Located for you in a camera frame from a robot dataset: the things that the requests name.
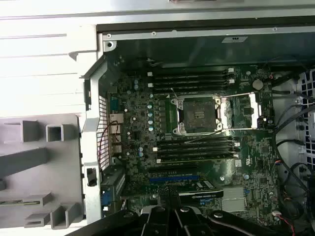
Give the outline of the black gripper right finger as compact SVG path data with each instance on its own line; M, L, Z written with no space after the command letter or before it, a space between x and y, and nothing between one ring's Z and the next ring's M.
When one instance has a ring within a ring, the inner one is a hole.
M185 236L279 236L276 230L260 226L222 210L215 210L207 217L181 203L180 196L172 189L172 211Z

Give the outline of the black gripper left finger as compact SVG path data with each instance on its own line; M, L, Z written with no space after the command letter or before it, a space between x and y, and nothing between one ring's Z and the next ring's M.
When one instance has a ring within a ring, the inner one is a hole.
M171 188L158 190L158 205L151 206L138 215L124 209L106 216L78 230L69 236L166 236L170 222Z

